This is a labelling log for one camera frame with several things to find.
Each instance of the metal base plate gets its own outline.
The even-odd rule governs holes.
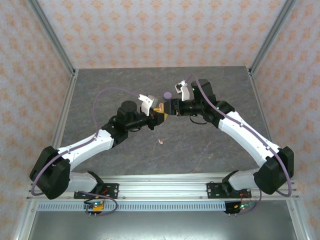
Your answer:
[[[228,196],[227,193],[222,188],[222,183],[216,183],[216,182],[209,182],[206,184],[206,192],[208,195],[208,199],[240,199],[241,193],[242,198],[246,199],[248,198],[246,195],[251,196],[251,191],[248,191],[247,189],[242,189],[240,191],[233,191],[230,192],[230,195]]]

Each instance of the vertical metal post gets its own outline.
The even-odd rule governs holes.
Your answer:
[[[297,2],[297,0],[287,0],[285,2],[279,16],[277,17],[276,21],[274,22],[270,32],[268,33],[264,43],[262,44],[262,47],[260,48],[257,56],[255,57],[255,59],[252,63],[252,66],[249,68],[250,75],[253,76],[254,73],[257,71],[260,63],[262,62],[262,60],[266,56],[268,50],[270,49],[270,46],[274,42],[279,30],[281,29],[281,27],[285,23],[287,17],[289,16],[289,14],[291,12],[291,9],[293,8],[293,6],[295,5],[296,2]]]
[[[38,17],[44,31],[46,32],[48,38],[52,42],[56,52],[60,56],[65,68],[73,74],[75,72],[75,68],[73,67],[70,59],[68,58],[64,48],[62,47],[57,35],[54,32],[49,20],[47,19],[43,9],[41,8],[38,0],[27,0],[30,7],[33,9],[35,15]]]

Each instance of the black joint housing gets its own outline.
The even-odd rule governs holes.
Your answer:
[[[290,178],[294,176],[294,152],[288,147],[280,148],[277,153]],[[287,179],[276,156],[267,157],[259,171],[253,174],[254,182],[266,194],[273,194]]]
[[[235,108],[232,107],[229,103],[226,101],[218,101],[215,105],[221,112],[224,114],[228,114],[230,112],[234,112]],[[225,117],[221,115],[219,112],[214,110],[213,108],[210,108],[210,114],[207,115],[207,120],[204,118],[207,122],[210,122],[215,126],[216,128],[219,127],[220,120],[223,120]]]
[[[58,155],[58,150],[48,146],[41,152],[31,173],[30,179],[34,182],[39,172],[44,166]],[[49,166],[41,175],[36,186],[50,200],[59,197],[69,185],[70,161],[59,157],[51,166]]]
[[[107,124],[102,126],[102,130],[106,130],[111,134],[113,146],[115,147],[128,138],[128,132],[132,130],[140,130],[144,126],[148,126],[154,130],[155,126],[165,121],[165,114],[149,110],[149,116],[144,112],[137,111],[137,104],[134,101],[124,101],[118,108],[116,116],[113,116]]]
[[[207,98],[215,105],[217,102],[216,95],[214,95],[210,82],[207,79],[199,79],[199,83],[205,95],[207,96]],[[191,83],[191,87],[192,87],[193,96],[195,100],[198,100],[198,101],[201,99],[205,100],[204,97],[202,96],[202,93],[200,92],[200,89],[196,81],[193,81]]]

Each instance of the small object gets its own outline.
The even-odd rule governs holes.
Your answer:
[[[172,98],[171,92],[166,91],[166,92],[163,94],[163,98],[164,98],[165,100],[170,100],[170,99]]]
[[[164,112],[165,112],[164,104],[163,104],[163,103],[159,103],[159,111],[160,111],[161,113],[164,113]]]
[[[240,213],[241,209],[239,208],[239,205],[241,204],[240,201],[234,201],[234,202],[225,202],[225,213],[226,214],[238,214]]]
[[[93,206],[93,211],[94,212],[101,212],[104,208],[105,208],[105,206],[103,204],[95,205],[95,206]]]

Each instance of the red wire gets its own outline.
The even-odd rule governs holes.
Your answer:
[[[245,195],[248,199],[250,199],[250,201],[252,202],[252,199],[251,199],[251,197],[248,195],[248,194],[246,194],[246,193],[242,193],[242,192],[240,192],[241,194],[242,194],[242,196],[241,196],[241,202],[242,202],[242,199],[243,199],[243,195]]]
[[[108,189],[104,190],[101,194],[106,195],[107,192],[108,192]]]

